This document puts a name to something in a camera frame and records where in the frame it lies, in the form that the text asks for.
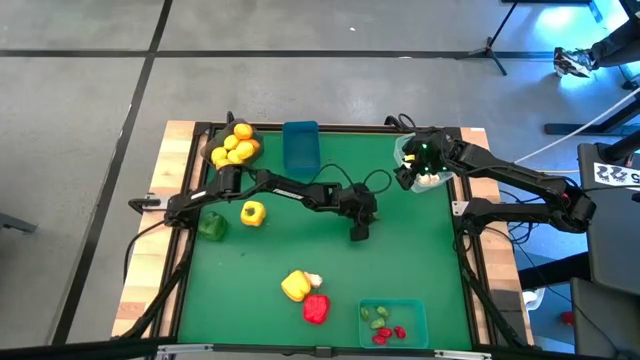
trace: wooden table frame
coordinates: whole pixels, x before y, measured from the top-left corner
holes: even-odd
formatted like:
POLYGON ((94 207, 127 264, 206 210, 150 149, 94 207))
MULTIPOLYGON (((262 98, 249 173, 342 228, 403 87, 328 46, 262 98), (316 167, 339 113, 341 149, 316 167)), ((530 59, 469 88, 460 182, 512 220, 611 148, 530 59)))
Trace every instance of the wooden table frame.
MULTIPOLYGON (((215 124, 194 121, 169 121, 160 146, 156 167, 149 187, 149 193, 159 196, 169 196, 180 192, 194 190, 201 185, 205 178, 207 167, 199 154, 199 149, 214 133, 215 124)), ((256 123, 263 129, 278 130, 281 124, 256 123)), ((321 125, 321 131, 349 131, 359 133, 393 132, 389 126, 349 126, 349 125, 321 125)), ((488 148, 488 140, 484 129, 481 128, 448 128, 447 131, 458 132, 463 140, 488 148)), ((491 179, 467 179, 455 177, 449 184, 450 197, 458 200, 474 197, 484 197, 492 202, 500 202, 497 182, 491 179)), ((140 222, 140 230, 160 221, 163 212, 145 212, 140 222)), ((493 223, 493 228, 507 233, 505 223, 493 223)), ((162 284, 171 274, 171 270, 182 257, 182 250, 186 241, 195 238, 194 232, 177 230, 159 226, 155 230, 140 237, 131 254, 128 276, 122 291, 120 305, 116 314, 112 335, 117 336, 127 331, 142 315, 162 284)), ((522 301, 522 290, 518 279, 518 272, 513 256, 513 247, 503 236, 491 231, 485 231, 480 237, 465 242, 472 245, 473 251, 468 258, 474 267, 478 278, 485 288, 489 289, 496 301, 496 294, 511 294, 519 299, 517 308, 500 308, 501 311, 519 312, 522 315, 521 328, 524 328, 527 341, 532 344, 533 337, 529 318, 522 301), (476 264, 484 264, 479 269, 476 264)), ((167 299, 161 311, 160 321, 146 330, 145 337, 175 336, 181 315, 183 292, 186 279, 180 282, 167 299)), ((471 339, 473 344, 497 344, 496 330, 485 316, 479 299, 467 287, 464 291, 467 315, 470 321, 471 339)))

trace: gray floor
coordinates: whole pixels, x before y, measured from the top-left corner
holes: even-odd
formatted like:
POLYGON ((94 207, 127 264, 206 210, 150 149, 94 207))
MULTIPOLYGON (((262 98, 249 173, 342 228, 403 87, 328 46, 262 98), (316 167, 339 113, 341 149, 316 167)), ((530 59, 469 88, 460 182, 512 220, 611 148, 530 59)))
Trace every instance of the gray floor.
MULTIPOLYGON (((146 49, 161 6, 5 0, 0 49, 146 49)), ((507 10, 497 0, 182 0, 160 47, 459 51, 480 46, 507 10)), ((523 5, 495 47, 550 51, 603 34, 586 7, 523 5)), ((617 69, 558 79, 548 61, 504 63, 508 77, 485 60, 156 59, 70 341, 110 334, 139 222, 126 201, 146 192, 167 120, 233 110, 250 121, 380 124, 405 112, 420 125, 484 127, 494 152, 515 160, 557 138, 542 124, 591 120, 626 95, 617 69)), ((40 224, 34 235, 0 231, 2 348, 47 341, 141 66, 0 58, 0 211, 40 224)), ((525 165, 577 169, 577 144, 595 140, 571 139, 525 165)), ((555 259, 585 246, 584 236, 540 228, 526 250, 555 259)))

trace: black stand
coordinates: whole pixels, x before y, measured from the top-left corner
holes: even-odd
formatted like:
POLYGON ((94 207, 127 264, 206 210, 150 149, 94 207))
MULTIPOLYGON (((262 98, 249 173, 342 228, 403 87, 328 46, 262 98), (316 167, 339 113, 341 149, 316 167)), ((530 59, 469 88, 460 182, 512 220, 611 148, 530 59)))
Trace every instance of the black stand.
MULTIPOLYGON (((638 125, 625 125, 640 114, 640 99, 636 97, 633 102, 611 115, 600 124, 588 126, 577 135, 591 136, 626 136, 640 130, 638 125)), ((583 124, 545 124, 544 132, 549 135, 567 135, 578 130, 583 124)))
POLYGON ((484 47, 477 49, 477 50, 473 50, 467 53, 467 55, 456 58, 456 60, 462 60, 462 59, 469 59, 469 58, 477 58, 478 55, 482 55, 486 58, 490 58, 491 60, 493 60, 496 65, 498 65, 498 68, 500 69, 500 72, 502 72, 502 75, 507 76, 507 70, 504 69, 504 66, 502 66, 502 64, 500 63, 500 59, 498 59, 498 57, 496 56, 496 54, 493 52, 493 43, 496 42, 496 39, 498 38, 498 35, 500 35, 500 32, 502 31, 502 28, 504 27, 504 25, 507 23, 507 21, 509 20, 509 18, 511 17, 511 13, 513 13, 513 10, 515 10, 516 6, 518 5, 517 2, 514 2, 513 5, 511 5, 511 9, 509 9, 509 12, 507 13, 507 16, 504 17, 504 19, 502 20, 502 23, 500 24, 500 27, 498 28, 498 30, 496 31, 495 34, 493 34, 492 37, 488 37, 487 38, 487 42, 485 44, 484 47))

